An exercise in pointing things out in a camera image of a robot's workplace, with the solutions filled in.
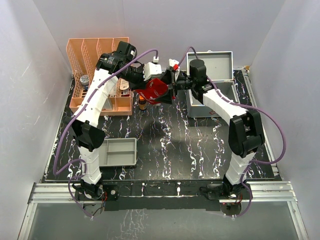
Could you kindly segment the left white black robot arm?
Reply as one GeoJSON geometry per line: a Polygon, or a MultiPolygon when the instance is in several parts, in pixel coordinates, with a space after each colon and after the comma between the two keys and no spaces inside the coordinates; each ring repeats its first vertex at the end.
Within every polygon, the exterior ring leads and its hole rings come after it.
{"type": "Polygon", "coordinates": [[[73,138],[81,156],[83,177],[78,192],[87,198],[97,200],[103,195],[99,163],[99,147],[105,139],[105,132],[98,128],[99,118],[110,91],[119,79],[130,83],[142,83],[142,72],[132,66],[138,60],[136,48],[120,41],[117,49],[103,53],[96,62],[93,78],[80,107],[70,121],[73,138]]]}

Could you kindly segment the red first aid pouch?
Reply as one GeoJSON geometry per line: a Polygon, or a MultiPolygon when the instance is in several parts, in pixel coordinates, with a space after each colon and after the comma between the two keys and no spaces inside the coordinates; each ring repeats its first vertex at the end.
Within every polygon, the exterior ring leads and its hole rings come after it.
{"type": "Polygon", "coordinates": [[[157,98],[163,96],[168,90],[167,84],[159,78],[154,78],[147,82],[145,89],[137,89],[136,92],[149,104],[159,104],[157,98]]]}

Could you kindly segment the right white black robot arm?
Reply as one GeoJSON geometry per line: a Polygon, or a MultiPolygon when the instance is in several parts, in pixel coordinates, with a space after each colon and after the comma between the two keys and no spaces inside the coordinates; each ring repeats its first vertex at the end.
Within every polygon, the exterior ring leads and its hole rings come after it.
{"type": "Polygon", "coordinates": [[[220,186],[201,187],[200,191],[205,195],[212,194],[216,198],[235,198],[242,189],[249,187],[245,183],[246,172],[258,148],[265,143],[260,113],[256,110],[246,110],[223,95],[207,76],[205,62],[201,59],[190,61],[189,74],[180,72],[180,63],[170,59],[160,79],[167,85],[167,90],[158,96],[156,101],[170,104],[177,91],[191,90],[195,99],[212,109],[228,124],[228,145],[231,149],[228,170],[220,186]]]}

